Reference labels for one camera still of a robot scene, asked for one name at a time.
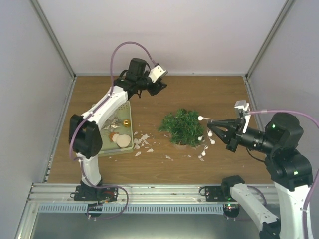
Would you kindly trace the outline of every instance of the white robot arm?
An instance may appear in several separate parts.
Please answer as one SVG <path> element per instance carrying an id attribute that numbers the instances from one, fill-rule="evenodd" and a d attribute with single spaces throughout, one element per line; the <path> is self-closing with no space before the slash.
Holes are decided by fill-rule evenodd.
<path id="1" fill-rule="evenodd" d="M 167 85 L 161 81 L 161 78 L 167 74 L 167 70 L 160 65 L 156 65 L 150 71 L 145 71 L 148 64 L 146 61 L 134 58 L 131 60 L 129 69 L 121 73 L 120 77 L 114 81 L 113 92 L 111 89 L 105 96 L 91 109 L 82 115 L 73 115 L 70 119 L 69 143 L 76 152 L 82 168 L 82 192 L 83 194 L 75 195 L 77 201 L 99 201 L 102 198 L 96 198 L 96 190 L 91 185 L 97 186 L 102 184 L 102 177 L 99 172 L 98 152 L 102 147 L 102 138 L 100 130 L 105 121 L 113 112 L 123 103 L 125 103 L 134 94 L 141 97 L 143 90 L 147 90 L 152 96 L 156 95 Z M 74 133 L 79 124 L 86 119 L 80 127 L 74 140 Z"/>
<path id="2" fill-rule="evenodd" d="M 296 150 L 303 134 L 298 119 L 288 113 L 276 113 L 265 132 L 261 132 L 247 127 L 250 117 L 246 101 L 236 102 L 235 111 L 237 119 L 211 121 L 207 127 L 232 152 L 241 145 L 266 154 L 264 163 L 278 193 L 280 219 L 250 193 L 239 176 L 223 179 L 223 194 L 243 207 L 260 231 L 261 239 L 304 239 L 302 208 L 313 176 L 309 161 Z M 312 239 L 309 207 L 307 212 L 308 238 Z"/>

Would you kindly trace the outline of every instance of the potted plant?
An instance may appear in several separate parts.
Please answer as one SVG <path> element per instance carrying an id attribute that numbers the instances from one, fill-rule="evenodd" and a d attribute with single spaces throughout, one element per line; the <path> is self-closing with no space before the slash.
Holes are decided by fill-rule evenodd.
<path id="1" fill-rule="evenodd" d="M 184 149 L 187 145 L 196 147 L 201 144 L 198 137 L 204 133 L 204 127 L 198 121 L 197 111 L 178 109 L 176 114 L 169 113 L 162 120 L 159 132 L 168 132 L 171 142 L 178 149 Z"/>

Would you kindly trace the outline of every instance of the metal frame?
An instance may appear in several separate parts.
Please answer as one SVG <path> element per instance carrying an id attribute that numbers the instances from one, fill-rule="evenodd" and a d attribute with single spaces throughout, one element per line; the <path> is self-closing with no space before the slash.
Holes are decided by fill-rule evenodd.
<path id="1" fill-rule="evenodd" d="M 45 30 L 47 31 L 47 33 L 48 33 L 53 45 L 55 46 L 57 52 L 59 53 L 66 69 L 70 73 L 71 77 L 73 79 L 75 79 L 76 75 L 75 75 L 75 73 L 70 65 L 70 62 L 66 58 L 66 55 L 64 54 L 64 51 L 63 51 L 58 39 L 56 38 L 54 31 L 52 30 L 52 27 L 50 26 L 50 23 L 42 10 L 41 5 L 39 4 L 38 0 L 29 0 L 29 1 L 31 2 L 31 5 L 33 6 L 36 14 L 38 15 L 40 21 L 42 22 Z"/>
<path id="2" fill-rule="evenodd" d="M 281 9 L 278 17 L 276 18 L 272 28 L 270 29 L 270 32 L 268 33 L 265 41 L 263 42 L 261 48 L 259 49 L 257 56 L 255 57 L 252 65 L 250 66 L 247 74 L 246 74 L 246 78 L 250 78 L 251 74 L 253 73 L 254 69 L 256 68 L 259 60 L 261 59 L 261 57 L 264 55 L 267 47 L 269 46 L 271 40 L 273 39 L 274 35 L 276 34 L 278 28 L 280 27 L 281 23 L 284 21 L 287 13 L 289 12 L 289 10 L 291 9 L 293 3 L 295 2 L 295 0 L 286 0 L 283 8 Z"/>
<path id="3" fill-rule="evenodd" d="M 16 233 L 16 239 L 30 239 L 38 213 L 83 213 L 89 203 L 75 202 L 70 193 L 75 192 L 77 184 L 36 183 L 31 191 Z M 199 189 L 208 185 L 166 185 L 131 184 L 121 185 L 129 193 L 129 206 L 124 213 L 153 214 L 223 214 L 222 204 L 228 202 L 207 202 L 199 194 Z M 265 196 L 268 204 L 279 203 L 273 184 L 252 185 Z M 251 189 L 260 201 L 263 199 Z M 104 204 L 101 213 L 116 213 L 126 203 L 126 195 L 119 191 L 116 202 Z"/>
<path id="4" fill-rule="evenodd" d="M 53 162 L 53 159 L 54 159 L 54 154 L 55 154 L 58 142 L 59 142 L 59 138 L 60 138 L 60 135 L 61 135 L 63 123 L 64 123 L 64 120 L 65 120 L 65 116 L 66 116 L 66 113 L 67 113 L 68 108 L 69 108 L 69 104 L 70 104 L 70 100 L 71 100 L 71 97 L 72 97 L 72 93 L 73 93 L 73 89 L 74 89 L 74 86 L 75 86 L 75 82 L 76 82 L 76 78 L 75 78 L 75 80 L 73 80 L 70 83 L 69 90 L 68 90 L 68 93 L 66 95 L 66 100 L 64 102 L 64 105 L 63 105 L 63 108 L 62 108 L 62 112 L 61 112 L 61 115 L 60 115 L 60 118 L 59 118 L 59 121 L 58 121 L 58 125 L 57 125 L 57 128 L 56 128 L 55 133 L 54 133 L 55 138 L 54 138 L 52 146 L 51 146 L 51 152 L 50 152 L 50 155 L 49 155 L 49 162 L 48 162 L 48 165 L 46 167 L 46 171 L 45 171 L 45 174 L 44 174 L 44 177 L 43 177 L 43 181 L 42 181 L 43 183 L 45 183 L 48 180 L 48 177 L 49 177 L 49 174 L 50 174 L 52 162 Z"/>

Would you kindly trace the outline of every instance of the green tray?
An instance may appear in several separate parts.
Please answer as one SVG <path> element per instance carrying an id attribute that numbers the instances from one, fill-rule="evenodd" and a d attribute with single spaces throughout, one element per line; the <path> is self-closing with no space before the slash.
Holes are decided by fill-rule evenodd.
<path id="1" fill-rule="evenodd" d="M 121 121 L 129 120 L 131 122 L 130 127 L 121 126 L 114 130 L 115 133 L 127 134 L 131 137 L 131 142 L 129 146 L 126 148 L 120 148 L 114 142 L 111 142 L 109 139 L 109 133 L 106 130 L 101 130 L 101 137 L 103 141 L 102 148 L 99 152 L 99 156 L 110 156 L 116 154 L 123 154 L 123 153 L 131 153 L 133 152 L 133 130 L 132 130 L 132 115 L 131 115 L 131 104 L 129 101 L 126 101 L 116 110 L 116 115 L 119 117 Z"/>

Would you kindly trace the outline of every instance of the wooden surface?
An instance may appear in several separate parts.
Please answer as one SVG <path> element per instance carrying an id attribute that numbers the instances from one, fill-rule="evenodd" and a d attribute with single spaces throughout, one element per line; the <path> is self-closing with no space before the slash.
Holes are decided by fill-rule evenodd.
<path id="1" fill-rule="evenodd" d="M 133 132 L 138 132 L 136 138 L 140 138 L 141 134 L 150 135 L 147 141 L 154 151 L 146 153 L 148 149 L 141 147 L 134 153 L 100 157 L 99 168 L 104 183 L 208 184 L 220 183 L 222 178 L 236 174 L 242 176 L 246 183 L 271 182 L 265 165 L 250 158 L 243 147 L 239 146 L 236 153 L 232 153 L 215 136 L 216 144 L 209 145 L 204 161 L 200 161 L 198 155 L 202 147 L 176 150 L 164 133 L 157 131 L 163 117 L 178 108 L 197 110 L 200 115 L 214 120 L 235 118 L 235 102 L 248 100 L 241 77 L 167 76 L 163 81 L 168 87 L 158 95 L 151 97 L 148 92 L 143 92 L 141 99 L 135 95 L 130 100 Z M 78 77 L 49 183 L 80 182 L 79 163 L 72 162 L 68 157 L 69 119 L 73 114 L 80 115 L 87 111 L 107 92 L 109 85 L 109 77 Z M 250 126 L 256 127 L 253 118 Z"/>

